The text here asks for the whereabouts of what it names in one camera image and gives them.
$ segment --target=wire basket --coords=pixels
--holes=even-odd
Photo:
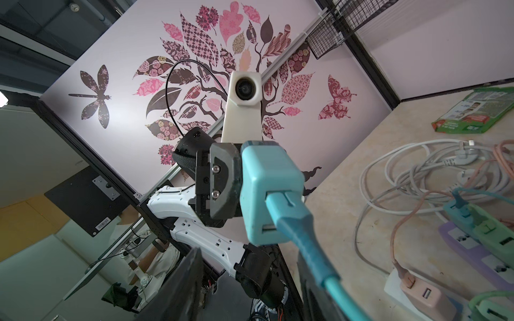
[[[307,37],[311,52],[321,58],[397,1],[340,0]]]

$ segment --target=purple power strip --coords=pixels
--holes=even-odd
[[[498,290],[514,291],[512,267],[497,259],[482,244],[476,242],[452,222],[439,226],[439,233],[452,250],[456,251]]]

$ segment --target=white power strip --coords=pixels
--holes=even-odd
[[[457,308],[457,315],[453,319],[453,321],[469,321],[471,320],[471,311],[468,308],[468,300],[464,299],[463,297],[459,296],[458,294],[455,294],[451,291],[448,291],[445,288],[441,288],[437,285],[435,285],[433,282],[425,279],[424,277],[410,271],[413,275],[416,277],[419,277],[426,282],[434,285],[435,287],[438,287],[444,294],[448,296],[450,301],[455,305]],[[402,306],[404,309],[411,311],[414,313],[414,315],[417,316],[418,320],[423,321],[432,321],[431,318],[424,315],[422,312],[420,312],[407,298],[405,293],[400,289],[401,280],[398,276],[398,272],[396,269],[393,269],[391,274],[387,277],[387,281],[385,282],[384,291],[393,299],[393,301],[396,302],[399,306]]]

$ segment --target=camera lens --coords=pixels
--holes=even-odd
[[[241,78],[235,84],[235,94],[241,100],[250,100],[255,95],[255,85],[248,78]]]

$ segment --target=white shirt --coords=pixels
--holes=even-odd
[[[129,229],[130,226],[131,226],[131,224],[116,225],[114,227],[113,233],[111,234],[111,239],[110,239],[111,244],[114,243],[122,234],[124,234]],[[139,231],[137,231],[137,234],[141,237],[145,237],[146,234],[149,232],[150,232],[150,228],[148,227],[148,225],[145,224]],[[142,258],[147,256],[147,254],[150,252],[152,247],[153,247],[153,245],[150,245],[149,247],[147,247],[146,250],[144,250],[143,253],[135,260],[135,263],[137,265],[139,265],[139,262]],[[170,246],[168,246],[168,248],[165,250],[164,253],[162,253],[162,252],[157,253],[154,260],[148,267],[148,270],[146,271],[146,273],[148,275],[153,275],[153,276],[159,276],[161,273],[167,273],[177,264],[179,255],[180,255],[179,251],[173,245],[170,244]],[[113,260],[118,260],[117,264],[115,265],[116,270],[118,270],[118,273],[120,274],[120,276],[123,277],[123,280],[127,284],[129,284],[136,274],[129,267],[127,262],[124,259],[122,259],[120,256],[114,257]]]

